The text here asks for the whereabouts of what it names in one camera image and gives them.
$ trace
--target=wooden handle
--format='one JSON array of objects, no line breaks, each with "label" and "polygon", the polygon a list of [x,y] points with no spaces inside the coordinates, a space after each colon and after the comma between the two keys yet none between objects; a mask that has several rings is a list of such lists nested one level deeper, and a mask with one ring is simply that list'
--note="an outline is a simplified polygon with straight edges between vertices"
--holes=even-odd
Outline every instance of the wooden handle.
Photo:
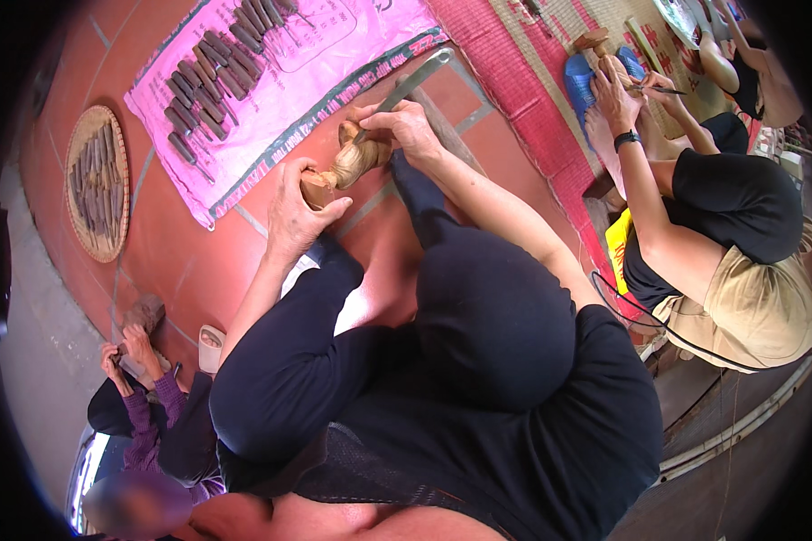
[{"label": "wooden handle", "polygon": [[[400,86],[401,82],[405,81],[407,77],[409,77],[407,74],[400,75],[397,77],[395,84]],[[469,150],[466,143],[463,142],[461,136],[457,134],[455,126],[448,122],[448,119],[445,118],[443,112],[439,110],[439,107],[437,107],[435,103],[433,103],[433,100],[430,99],[427,93],[424,92],[421,87],[417,87],[406,97],[410,101],[414,101],[415,103],[418,103],[420,106],[424,107],[424,116],[427,117],[427,122],[430,124],[430,129],[433,130],[433,133],[435,133],[439,138],[439,142],[443,144],[443,147],[445,147],[447,151],[451,152],[456,157],[463,160],[463,162],[475,170],[475,172],[486,178],[487,173],[484,172],[481,164],[479,164],[478,160],[475,159],[475,155]]]}]

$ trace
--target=black cable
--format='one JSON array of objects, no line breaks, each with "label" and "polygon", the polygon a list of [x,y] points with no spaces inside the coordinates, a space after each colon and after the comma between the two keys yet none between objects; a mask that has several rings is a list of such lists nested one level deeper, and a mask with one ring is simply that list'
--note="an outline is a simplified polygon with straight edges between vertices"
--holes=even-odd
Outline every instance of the black cable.
[{"label": "black cable", "polygon": [[[626,301],[632,307],[635,307],[635,308],[641,310],[643,313],[649,315],[650,318],[657,321],[659,325],[649,325],[649,324],[646,324],[646,323],[640,323],[639,321],[636,321],[634,319],[629,319],[629,318],[623,316],[621,313],[619,313],[616,309],[614,309],[614,307],[612,307],[610,305],[608,300],[604,297],[604,294],[602,293],[601,289],[599,289],[598,284],[595,283],[595,276],[598,276],[600,279],[602,279],[602,282],[604,282],[605,286],[609,287],[611,291],[616,293],[617,297],[619,297],[622,300]],[[682,338],[682,336],[680,336],[679,334],[677,334],[676,332],[671,330],[671,328],[668,327],[668,325],[664,321],[661,321],[660,319],[656,318],[652,313],[650,313],[650,310],[647,310],[646,308],[642,307],[638,303],[632,302],[631,300],[628,300],[628,298],[623,297],[622,295],[620,295],[620,292],[617,291],[617,288],[611,286],[610,282],[608,282],[607,279],[604,276],[601,276],[601,275],[598,274],[598,271],[594,270],[594,271],[592,271],[590,273],[590,280],[592,281],[592,287],[595,287],[595,290],[598,292],[598,295],[602,298],[602,300],[604,302],[604,305],[608,308],[608,310],[610,310],[611,312],[614,312],[615,314],[617,314],[617,316],[625,319],[626,321],[629,321],[631,323],[636,323],[638,325],[643,325],[645,327],[653,327],[653,328],[664,329],[667,332],[674,335],[683,344],[685,344],[685,345],[687,345],[687,346],[689,346],[689,347],[691,347],[691,348],[693,348],[693,349],[695,349],[695,350],[697,350],[697,351],[699,351],[701,353],[706,353],[707,355],[713,356],[713,357],[717,358],[718,360],[720,360],[722,362],[727,362],[728,364],[730,364],[732,366],[736,366],[737,368],[741,368],[743,370],[753,371],[753,372],[764,372],[764,371],[771,371],[771,370],[775,370],[775,369],[779,368],[779,366],[769,366],[769,367],[766,367],[766,368],[755,368],[754,366],[746,366],[745,364],[740,364],[739,362],[735,362],[735,361],[732,361],[729,358],[725,358],[722,355],[719,355],[718,353],[711,352],[710,350],[704,349],[704,348],[700,347],[699,345],[692,344],[691,342],[689,342],[688,340]]]}]

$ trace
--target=wicker tray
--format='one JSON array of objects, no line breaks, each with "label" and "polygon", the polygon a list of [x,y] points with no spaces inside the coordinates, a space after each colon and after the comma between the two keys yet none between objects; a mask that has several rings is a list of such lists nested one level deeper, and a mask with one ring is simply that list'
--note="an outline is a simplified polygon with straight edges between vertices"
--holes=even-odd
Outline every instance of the wicker tray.
[{"label": "wicker tray", "polygon": [[[119,220],[119,223],[115,225],[116,234],[113,236],[106,232],[97,234],[93,229],[87,227],[86,220],[79,213],[78,207],[76,206],[72,181],[70,179],[74,164],[84,148],[85,143],[96,135],[101,126],[107,123],[111,124],[115,155],[114,163],[118,173],[117,178],[112,179],[112,181],[115,186],[117,186],[118,183],[123,186],[121,211],[119,212],[119,216],[114,216],[114,218]],[[75,230],[75,235],[78,237],[78,241],[87,251],[87,254],[90,254],[96,261],[100,263],[114,261],[124,247],[126,232],[129,229],[130,175],[120,125],[114,113],[112,113],[108,107],[104,105],[94,105],[81,114],[78,118],[78,122],[75,123],[72,136],[69,137],[65,163],[64,193],[66,208],[69,210],[70,222],[73,224],[73,229]]]}]

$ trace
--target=blue slipper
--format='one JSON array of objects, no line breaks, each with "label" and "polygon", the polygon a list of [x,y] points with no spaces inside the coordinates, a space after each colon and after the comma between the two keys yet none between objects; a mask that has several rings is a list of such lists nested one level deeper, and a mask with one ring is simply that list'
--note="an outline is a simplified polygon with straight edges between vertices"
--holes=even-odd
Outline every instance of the blue slipper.
[{"label": "blue slipper", "polygon": [[590,143],[590,138],[584,129],[584,113],[586,110],[595,105],[595,96],[592,95],[590,90],[590,79],[595,75],[589,62],[586,58],[577,53],[565,61],[565,92],[568,92],[569,101],[572,103],[575,114],[577,114],[577,121],[580,122],[580,129],[586,138],[586,144],[590,146],[590,150],[595,152]]},{"label": "blue slipper", "polygon": [[625,45],[623,45],[620,50],[617,51],[617,58],[623,63],[628,74],[635,79],[640,81],[643,79],[644,75],[647,74],[645,71],[643,71],[641,64],[637,61],[635,51],[629,49]]}]

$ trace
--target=white sandal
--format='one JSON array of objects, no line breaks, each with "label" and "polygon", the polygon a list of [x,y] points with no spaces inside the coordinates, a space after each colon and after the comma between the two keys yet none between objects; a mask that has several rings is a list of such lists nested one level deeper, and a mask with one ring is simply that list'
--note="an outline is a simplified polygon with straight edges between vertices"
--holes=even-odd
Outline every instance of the white sandal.
[{"label": "white sandal", "polygon": [[[202,337],[209,339],[217,346],[206,344]],[[220,354],[222,344],[226,341],[226,335],[220,330],[210,326],[202,325],[198,330],[198,368],[207,374],[216,374],[220,369]]]}]

